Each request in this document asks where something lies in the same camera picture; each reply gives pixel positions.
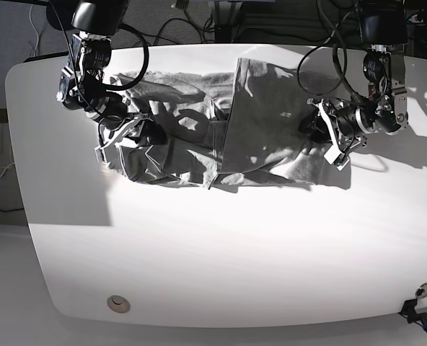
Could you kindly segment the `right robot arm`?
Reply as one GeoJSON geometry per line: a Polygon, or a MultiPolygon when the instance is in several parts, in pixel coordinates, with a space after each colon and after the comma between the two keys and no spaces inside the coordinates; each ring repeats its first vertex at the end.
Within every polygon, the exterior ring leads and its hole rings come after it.
{"type": "Polygon", "coordinates": [[[56,99],[69,110],[83,109],[97,124],[97,137],[104,146],[104,132],[109,139],[118,135],[137,146],[163,145],[167,134],[148,110],[131,112],[120,94],[137,86],[149,66],[149,46],[144,36],[123,23],[127,1],[79,1],[71,25],[79,32],[66,39],[68,60],[61,70],[56,99]],[[106,84],[104,69],[112,56],[111,38],[118,30],[129,32],[142,41],[141,70],[124,85],[106,84]]]}

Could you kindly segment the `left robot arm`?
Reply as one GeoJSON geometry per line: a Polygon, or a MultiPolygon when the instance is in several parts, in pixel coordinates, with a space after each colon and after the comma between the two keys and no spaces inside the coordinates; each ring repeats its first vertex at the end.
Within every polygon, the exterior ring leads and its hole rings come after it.
{"type": "Polygon", "coordinates": [[[368,81],[368,94],[359,94],[348,82],[348,46],[338,25],[326,13],[322,18],[337,39],[332,58],[338,76],[337,85],[349,93],[348,100],[333,102],[327,94],[309,104],[316,107],[313,115],[302,121],[300,130],[312,141],[326,143],[325,160],[342,169],[349,154],[366,146],[369,134],[382,131],[393,136],[408,126],[407,89],[405,86],[404,48],[408,41],[403,1],[355,1],[356,15],[365,52],[362,63],[368,81]]]}

